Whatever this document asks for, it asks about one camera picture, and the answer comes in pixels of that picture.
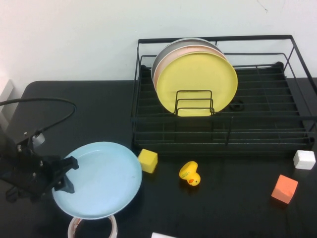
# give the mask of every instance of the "rubber duck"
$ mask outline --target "rubber duck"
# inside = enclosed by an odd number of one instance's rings
[[[195,161],[186,163],[179,171],[180,178],[187,180],[191,186],[198,185],[200,183],[200,176],[196,173],[197,168],[198,164]]]

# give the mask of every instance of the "gray plate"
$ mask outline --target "gray plate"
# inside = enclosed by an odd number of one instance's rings
[[[181,47],[186,47],[186,46],[196,46],[196,45],[201,45],[201,46],[208,46],[211,47],[219,52],[221,52],[220,49],[218,49],[218,47],[214,46],[212,43],[210,43],[209,41],[206,41],[204,39],[201,38],[182,38],[179,39],[177,41],[174,41],[172,43],[170,43],[169,45],[167,45],[155,58],[153,65],[152,65],[152,70],[151,70],[151,76],[152,76],[152,81],[154,80],[154,73],[155,70],[158,66],[158,64],[161,62],[161,60],[168,55],[169,53],[171,53],[172,51],[181,48]]]

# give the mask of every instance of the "table surface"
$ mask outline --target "table surface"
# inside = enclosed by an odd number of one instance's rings
[[[66,98],[77,113],[45,132],[40,155],[66,156],[87,143],[112,141],[131,147],[130,109],[133,81],[42,81],[30,84],[29,97]],[[24,132],[48,125],[71,107],[58,102],[20,103],[7,134],[18,141]],[[150,238],[152,232],[177,238],[207,237],[308,237],[317,235],[317,168],[294,169],[288,160],[196,160],[201,184],[189,187],[178,177],[192,158],[159,157],[154,174],[143,173],[133,201],[116,214],[118,237]],[[288,206],[271,198],[283,174],[299,181]],[[1,237],[67,237],[71,217],[55,204],[52,195],[32,204],[5,201],[9,184],[0,181]],[[107,219],[86,222],[78,237],[106,237]]]

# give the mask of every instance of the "metal wire divider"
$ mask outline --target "metal wire divider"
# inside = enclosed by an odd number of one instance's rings
[[[213,110],[212,92],[210,98],[211,116],[178,117],[178,103],[175,111],[168,112],[159,102],[151,80],[150,67],[142,65],[139,56],[140,44],[170,43],[169,39],[139,40],[133,106],[133,143],[139,148],[147,148],[160,153],[182,155],[287,155],[298,149],[311,149],[316,134],[317,116],[313,115],[307,102],[308,115],[302,115],[293,98],[285,77],[285,69],[290,68],[296,75],[290,59],[295,51],[314,92],[316,85],[304,63],[292,36],[245,36],[245,37],[205,37],[208,41],[245,40],[285,40],[292,42],[293,48],[287,57],[285,53],[225,53],[239,56],[282,55],[286,64],[234,65],[238,75],[238,89],[232,102],[221,112]]]

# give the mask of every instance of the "white cube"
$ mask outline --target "white cube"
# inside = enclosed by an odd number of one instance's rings
[[[295,168],[301,170],[311,170],[316,163],[313,151],[298,150],[294,156]]]

